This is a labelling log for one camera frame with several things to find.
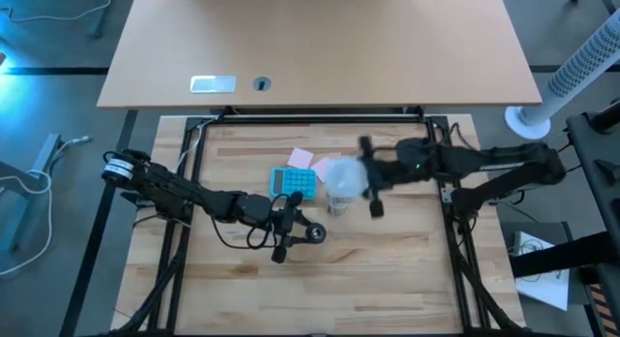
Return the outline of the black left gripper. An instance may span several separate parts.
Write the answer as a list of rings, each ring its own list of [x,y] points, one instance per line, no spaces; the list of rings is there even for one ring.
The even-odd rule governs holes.
[[[274,238],[271,260],[283,263],[288,249],[293,245],[317,244],[318,241],[313,237],[291,235],[293,230],[318,230],[318,224],[305,218],[298,208],[302,199],[301,192],[281,194],[274,199],[255,194],[241,196],[235,205],[235,216],[239,223],[250,228],[246,236],[247,247],[251,250],[266,247],[266,241],[271,236]],[[252,244],[250,240],[255,230],[264,231],[259,244]]]

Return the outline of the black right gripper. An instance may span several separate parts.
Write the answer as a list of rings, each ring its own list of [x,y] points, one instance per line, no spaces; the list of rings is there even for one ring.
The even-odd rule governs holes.
[[[383,202],[379,192],[392,189],[394,185],[427,181],[433,176],[433,156],[437,153],[438,143],[429,138],[405,138],[393,147],[374,146],[371,137],[358,138],[360,156],[367,179],[367,187],[362,192],[369,200],[369,211],[373,219],[384,216]],[[393,151],[396,159],[392,161],[375,158],[377,151]]]

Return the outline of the white light bulb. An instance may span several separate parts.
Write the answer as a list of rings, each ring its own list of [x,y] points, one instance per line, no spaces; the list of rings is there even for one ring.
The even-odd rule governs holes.
[[[368,188],[367,171],[357,158],[331,160],[325,172],[325,190],[335,198],[357,198]]]

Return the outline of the teal calculator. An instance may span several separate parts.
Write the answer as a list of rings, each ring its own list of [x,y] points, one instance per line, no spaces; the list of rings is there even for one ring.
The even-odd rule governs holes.
[[[270,172],[269,193],[272,197],[301,192],[304,200],[318,195],[317,175],[312,169],[273,168]]]

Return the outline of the pink sticky note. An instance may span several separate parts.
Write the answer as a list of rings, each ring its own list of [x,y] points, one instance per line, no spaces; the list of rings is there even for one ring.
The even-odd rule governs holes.
[[[324,183],[326,181],[326,173],[329,168],[341,158],[340,153],[332,153],[327,156],[321,158],[318,162],[314,163],[310,169],[315,171],[316,176],[319,180]]]
[[[313,158],[312,152],[295,147],[290,154],[287,166],[294,169],[308,169]]]

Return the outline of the light wooden desk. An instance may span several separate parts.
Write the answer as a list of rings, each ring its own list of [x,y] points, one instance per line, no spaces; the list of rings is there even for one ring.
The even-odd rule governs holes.
[[[193,76],[235,76],[194,94]],[[269,77],[265,92],[253,88]],[[536,106],[503,0],[134,0],[97,105]]]

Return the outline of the white paper sheet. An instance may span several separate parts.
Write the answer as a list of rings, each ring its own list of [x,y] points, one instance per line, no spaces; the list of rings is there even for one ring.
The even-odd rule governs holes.
[[[552,248],[553,244],[524,231],[514,234],[511,254],[514,257],[527,255],[532,252]],[[519,277],[515,279],[516,290],[519,294],[538,300],[544,304],[568,310],[570,270],[555,270],[542,274]]]

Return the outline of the black equipment cart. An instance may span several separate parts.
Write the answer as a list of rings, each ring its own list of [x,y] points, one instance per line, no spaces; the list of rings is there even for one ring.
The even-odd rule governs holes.
[[[604,333],[620,337],[620,97],[600,111],[570,117],[567,131],[604,223],[603,231],[579,239],[586,253],[579,271],[605,299]]]

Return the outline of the white tower fan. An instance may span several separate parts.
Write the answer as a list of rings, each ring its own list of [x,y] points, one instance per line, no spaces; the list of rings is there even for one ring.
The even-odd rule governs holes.
[[[526,139],[545,137],[551,117],[620,61],[620,9],[617,9],[557,70],[541,91],[537,107],[508,107],[507,126]]]

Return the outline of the grey desk leg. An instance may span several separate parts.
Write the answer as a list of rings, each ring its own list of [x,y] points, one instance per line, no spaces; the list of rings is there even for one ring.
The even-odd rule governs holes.
[[[112,0],[107,0],[104,6],[93,14],[93,20],[89,30],[89,36],[93,39],[100,39],[103,35],[103,26],[112,4]]]

